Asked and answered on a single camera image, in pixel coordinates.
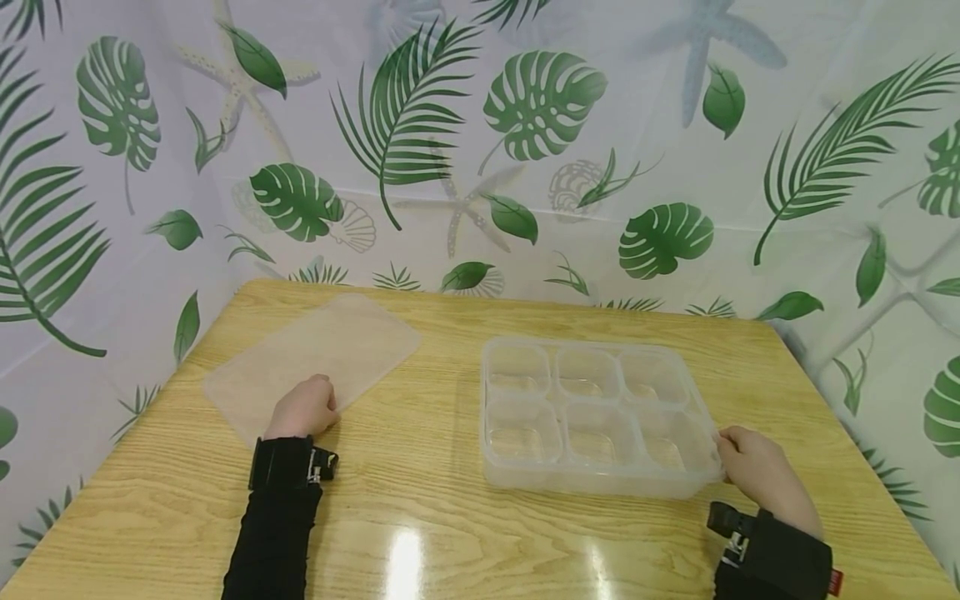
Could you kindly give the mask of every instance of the plastic container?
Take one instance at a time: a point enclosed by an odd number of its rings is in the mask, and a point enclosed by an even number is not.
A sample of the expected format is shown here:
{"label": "plastic container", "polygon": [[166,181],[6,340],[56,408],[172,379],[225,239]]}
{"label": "plastic container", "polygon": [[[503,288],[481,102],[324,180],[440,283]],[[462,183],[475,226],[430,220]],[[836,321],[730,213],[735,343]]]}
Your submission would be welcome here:
{"label": "plastic container", "polygon": [[669,348],[494,338],[480,444],[498,487],[689,498],[723,479],[716,427]]}

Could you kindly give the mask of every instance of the red tag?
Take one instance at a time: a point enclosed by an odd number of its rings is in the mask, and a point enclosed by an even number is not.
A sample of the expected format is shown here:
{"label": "red tag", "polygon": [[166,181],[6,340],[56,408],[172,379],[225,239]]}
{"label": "red tag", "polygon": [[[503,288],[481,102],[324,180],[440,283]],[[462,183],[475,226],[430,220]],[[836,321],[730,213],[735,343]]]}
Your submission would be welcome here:
{"label": "red tag", "polygon": [[838,571],[833,569],[833,572],[830,573],[830,588],[829,593],[831,596],[840,595],[840,587],[843,586],[843,571]]}

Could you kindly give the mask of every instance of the fabric backdrop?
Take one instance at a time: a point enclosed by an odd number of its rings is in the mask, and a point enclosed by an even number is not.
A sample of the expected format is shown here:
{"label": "fabric backdrop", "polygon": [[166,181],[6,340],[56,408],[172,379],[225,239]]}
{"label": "fabric backdrop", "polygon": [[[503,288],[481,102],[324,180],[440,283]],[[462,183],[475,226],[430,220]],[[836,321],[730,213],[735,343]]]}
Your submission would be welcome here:
{"label": "fabric backdrop", "polygon": [[264,276],[771,321],[960,580],[958,26],[0,1],[0,583]]}

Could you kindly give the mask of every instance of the wood grain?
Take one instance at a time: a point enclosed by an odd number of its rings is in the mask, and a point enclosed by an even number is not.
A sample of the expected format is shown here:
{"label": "wood grain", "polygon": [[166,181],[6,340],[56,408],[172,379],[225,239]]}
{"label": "wood grain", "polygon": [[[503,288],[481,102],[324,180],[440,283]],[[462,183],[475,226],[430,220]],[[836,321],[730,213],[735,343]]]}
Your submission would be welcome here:
{"label": "wood grain", "polygon": [[[252,281],[0,592],[13,598],[217,598],[246,506],[250,453],[206,375],[344,288]],[[497,335],[678,351],[720,425],[779,441],[820,508],[849,600],[956,597],[896,504],[766,324],[541,302],[356,290],[422,334],[417,352],[321,444],[342,455],[309,559],[313,598],[711,597],[711,499],[490,488],[478,442],[480,349]]]}

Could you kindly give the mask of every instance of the hand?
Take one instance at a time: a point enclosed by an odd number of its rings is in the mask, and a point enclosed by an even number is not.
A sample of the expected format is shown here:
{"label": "hand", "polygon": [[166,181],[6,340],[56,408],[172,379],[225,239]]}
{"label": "hand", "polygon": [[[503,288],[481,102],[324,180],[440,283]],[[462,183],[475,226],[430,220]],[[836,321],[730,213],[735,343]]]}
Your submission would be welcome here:
{"label": "hand", "polygon": [[326,375],[316,374],[298,383],[280,399],[264,440],[305,438],[323,433],[340,420],[333,385]]}
{"label": "hand", "polygon": [[818,540],[824,526],[804,482],[779,444],[744,427],[728,427],[717,443],[727,477],[761,509]]}

